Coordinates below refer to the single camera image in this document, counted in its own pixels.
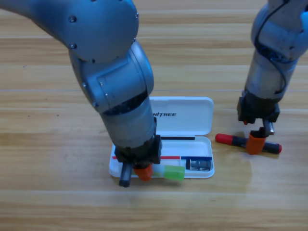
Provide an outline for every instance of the wooden table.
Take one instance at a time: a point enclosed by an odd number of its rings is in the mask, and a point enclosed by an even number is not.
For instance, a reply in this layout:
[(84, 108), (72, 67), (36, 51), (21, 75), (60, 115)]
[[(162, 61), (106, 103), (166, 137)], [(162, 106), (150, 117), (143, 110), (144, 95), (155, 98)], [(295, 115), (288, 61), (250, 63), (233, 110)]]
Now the wooden table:
[(296, 68), (269, 141), (279, 156), (215, 143), (261, 122), (237, 121), (264, 0), (136, 0), (153, 96), (214, 100), (215, 175), (174, 183), (108, 173), (112, 143), (79, 89), (66, 49), (0, 11), (1, 231), (307, 231), (308, 55)]

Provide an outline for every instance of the robotic arm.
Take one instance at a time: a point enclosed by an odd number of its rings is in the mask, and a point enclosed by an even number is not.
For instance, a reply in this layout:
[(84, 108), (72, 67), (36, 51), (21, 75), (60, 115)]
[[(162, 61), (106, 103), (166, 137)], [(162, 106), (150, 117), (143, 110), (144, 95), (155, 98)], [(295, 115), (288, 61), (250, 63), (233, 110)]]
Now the robotic arm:
[(256, 48), (242, 97), (238, 120), (245, 124), (263, 120), (264, 127), (251, 131), (250, 154), (259, 153), (273, 124), (298, 59), (308, 49), (308, 0), (268, 0), (257, 15), (251, 34)]
[(69, 49), (79, 85), (123, 162), (120, 185), (129, 186), (132, 169), (150, 178), (162, 144), (149, 100), (153, 73), (136, 40), (132, 0), (0, 0), (0, 8), (31, 19)]

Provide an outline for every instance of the green block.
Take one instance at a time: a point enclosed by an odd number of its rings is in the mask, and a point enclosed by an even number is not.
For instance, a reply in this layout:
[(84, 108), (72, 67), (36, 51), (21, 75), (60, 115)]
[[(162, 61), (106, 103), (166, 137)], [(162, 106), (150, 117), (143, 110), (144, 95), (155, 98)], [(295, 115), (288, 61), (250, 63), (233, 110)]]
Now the green block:
[(185, 176), (184, 166), (165, 166), (164, 178), (169, 180), (183, 180)]

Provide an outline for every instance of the red cap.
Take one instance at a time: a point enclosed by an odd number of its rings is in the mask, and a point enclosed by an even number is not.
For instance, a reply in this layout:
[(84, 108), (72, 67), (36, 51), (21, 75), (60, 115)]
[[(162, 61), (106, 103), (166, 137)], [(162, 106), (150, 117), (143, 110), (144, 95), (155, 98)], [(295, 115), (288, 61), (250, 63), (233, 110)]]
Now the red cap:
[(233, 136), (219, 133), (216, 135), (215, 140), (218, 143), (232, 145)]

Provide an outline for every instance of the black marker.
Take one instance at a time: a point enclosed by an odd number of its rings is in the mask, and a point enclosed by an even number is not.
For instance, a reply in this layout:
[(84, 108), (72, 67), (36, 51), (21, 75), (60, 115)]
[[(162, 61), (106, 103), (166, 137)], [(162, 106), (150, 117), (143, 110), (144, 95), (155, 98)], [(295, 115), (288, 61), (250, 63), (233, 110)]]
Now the black marker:
[[(245, 148), (248, 139), (226, 134), (217, 134), (215, 140), (218, 143), (225, 143), (228, 145)], [(267, 153), (279, 154), (282, 151), (282, 146), (278, 143), (265, 142), (262, 151)]]

